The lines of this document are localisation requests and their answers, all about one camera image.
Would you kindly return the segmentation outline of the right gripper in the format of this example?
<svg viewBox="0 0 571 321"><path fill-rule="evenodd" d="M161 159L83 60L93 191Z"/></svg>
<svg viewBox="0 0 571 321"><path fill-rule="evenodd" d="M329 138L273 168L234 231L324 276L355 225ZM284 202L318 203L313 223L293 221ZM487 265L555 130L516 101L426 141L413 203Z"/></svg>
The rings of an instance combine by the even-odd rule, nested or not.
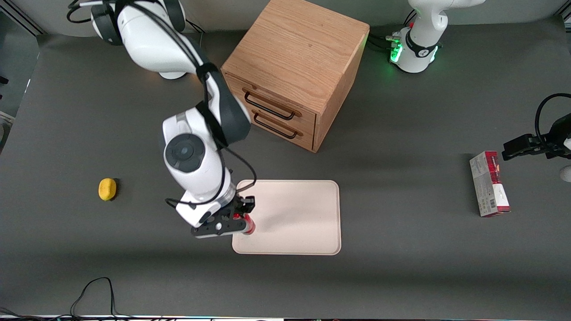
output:
<svg viewBox="0 0 571 321"><path fill-rule="evenodd" d="M176 210L189 223L192 236L248 234L248 214L254 209L254 196L235 196L228 204L190 206L178 203Z"/></svg>

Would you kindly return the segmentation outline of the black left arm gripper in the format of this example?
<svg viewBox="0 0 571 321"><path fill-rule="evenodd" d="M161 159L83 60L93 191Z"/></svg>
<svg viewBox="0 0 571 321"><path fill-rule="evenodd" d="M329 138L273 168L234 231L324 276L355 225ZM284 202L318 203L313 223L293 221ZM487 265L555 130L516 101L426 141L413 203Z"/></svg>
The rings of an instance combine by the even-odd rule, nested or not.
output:
<svg viewBox="0 0 571 321"><path fill-rule="evenodd" d="M547 159L559 157L570 159L571 114L556 120L547 134L540 132L540 114L534 118L534 129L539 140L539 154L546 154ZM532 134L524 134L503 144L502 159L510 159L536 154L537 141Z"/></svg>

